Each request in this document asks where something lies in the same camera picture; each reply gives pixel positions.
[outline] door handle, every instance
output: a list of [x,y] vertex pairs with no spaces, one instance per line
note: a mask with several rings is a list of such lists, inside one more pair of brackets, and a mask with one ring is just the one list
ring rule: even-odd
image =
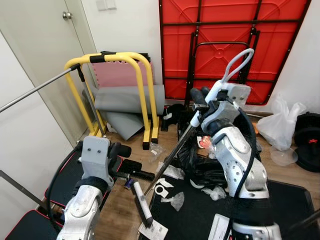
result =
[[64,20],[72,19],[72,13],[71,12],[62,12],[62,17]]

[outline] gray yoga mat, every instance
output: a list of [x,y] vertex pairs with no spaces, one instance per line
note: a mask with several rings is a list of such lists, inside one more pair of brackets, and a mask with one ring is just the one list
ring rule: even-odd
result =
[[[154,85],[156,113],[162,115],[165,106],[165,86]],[[144,95],[148,114],[151,114],[148,87],[144,87]],[[95,97],[98,110],[118,113],[140,114],[141,103],[137,86],[101,87]]]
[[[92,95],[96,98],[98,89],[93,85],[90,85]],[[85,105],[90,116],[93,117],[93,112],[87,100],[87,96],[82,93],[85,99]],[[144,121],[141,114],[126,113],[126,112],[110,112],[100,110],[100,114],[103,119],[108,121],[110,125],[118,132],[118,134],[124,139],[128,140],[134,134],[144,127]]]

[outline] yellow metal frame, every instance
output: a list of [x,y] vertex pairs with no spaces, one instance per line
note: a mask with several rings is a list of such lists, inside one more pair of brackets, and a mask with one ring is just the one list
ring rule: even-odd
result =
[[143,63],[146,70],[146,79],[148,83],[150,106],[151,106],[151,115],[152,115],[152,135],[151,141],[153,143],[158,143],[158,132],[159,132],[159,117],[157,116],[157,106],[154,90],[154,81],[152,76],[151,65],[148,60],[141,54],[136,52],[117,52],[117,55],[126,55],[135,60],[139,60]]
[[[75,64],[80,64],[81,68],[83,64],[88,64],[91,63],[91,57],[97,57],[97,56],[102,56],[101,53],[94,53],[94,54],[86,54],[82,57],[77,57],[69,60],[65,66],[64,69],[68,69],[71,66]],[[156,126],[156,136],[158,136],[158,128],[159,128],[159,119],[157,118],[157,111],[156,111],[156,101],[155,101],[155,93],[154,93],[154,87],[153,87],[153,79],[152,79],[152,71],[149,62],[145,57],[142,55],[135,53],[135,52],[125,52],[125,53],[117,53],[117,54],[111,54],[111,55],[103,55],[104,61],[105,62],[113,62],[113,61],[125,61],[131,66],[133,66],[135,70],[135,75],[136,75],[136,81],[137,81],[137,87],[138,87],[138,92],[139,92],[139,98],[140,98],[140,104],[141,104],[141,111],[142,111],[142,118],[143,118],[143,124],[144,124],[144,136],[143,136],[143,144],[147,144],[149,148],[149,141],[150,141],[150,136],[151,136],[151,122],[148,120],[148,112],[147,112],[147,103],[146,103],[146,97],[145,97],[145,92],[144,92],[144,84],[143,84],[143,79],[142,79],[142,74],[141,74],[141,69],[139,65],[136,63],[134,59],[137,59],[141,61],[144,65],[145,68],[147,69],[147,81],[148,81],[148,88],[149,88],[149,95],[150,95],[150,104],[151,104],[151,113],[152,113],[152,121],[153,125]],[[75,86],[75,83],[73,79],[71,78],[70,73],[67,73],[65,75],[66,80],[69,84],[69,87],[71,89],[71,92],[75,98],[75,101],[77,105],[79,106],[79,109],[83,115],[83,118],[89,128],[90,135],[97,136],[97,137],[102,137],[103,134],[99,131],[98,124],[92,124],[90,117],[86,111],[86,108],[84,106],[84,103],[81,100],[81,97],[77,91],[77,88]],[[95,102],[95,99],[93,97],[93,94],[91,92],[90,86],[88,85],[87,80],[85,80],[85,83],[88,87],[90,97],[93,102]],[[102,126],[105,126],[105,123],[103,122],[101,115],[98,110],[96,110],[97,115],[98,115],[98,120],[100,121]]]

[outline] black mat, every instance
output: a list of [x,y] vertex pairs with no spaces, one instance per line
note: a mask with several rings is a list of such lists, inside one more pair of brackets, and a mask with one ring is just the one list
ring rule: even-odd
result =
[[[229,212],[226,199],[213,201],[209,195],[192,187],[187,180],[176,180],[164,176],[174,185],[168,190],[167,198],[184,192],[184,204],[177,212],[170,203],[161,203],[161,197],[154,195],[151,201],[153,218],[169,229],[166,240],[207,240],[215,214],[227,215]],[[283,233],[291,225],[307,218],[314,208],[310,193],[303,187],[275,181],[268,182],[270,200],[275,222]],[[291,240],[318,240],[320,239],[317,224],[313,224]]]
[[[71,159],[65,164],[54,182],[51,192],[51,202],[61,207],[65,207],[69,200],[72,198],[72,191],[76,183],[84,174],[82,164],[78,161],[79,157],[81,157],[81,153],[81,150],[75,152]],[[115,167],[118,167],[119,165],[121,165],[121,163],[122,159],[118,157]],[[109,193],[103,192],[102,195],[104,196],[104,199],[102,201],[100,209],[105,204]],[[47,191],[45,191],[44,196],[45,198],[47,198]]]
[[56,240],[58,234],[50,224],[50,220],[36,210],[27,212],[6,240]]

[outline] light switch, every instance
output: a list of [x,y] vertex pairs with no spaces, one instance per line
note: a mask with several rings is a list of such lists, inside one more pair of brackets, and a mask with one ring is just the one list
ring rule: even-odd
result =
[[117,9],[115,0],[105,0],[105,1],[106,1],[106,6],[108,10]]
[[98,8],[98,11],[108,10],[105,0],[95,0],[95,4],[96,4],[96,7]]

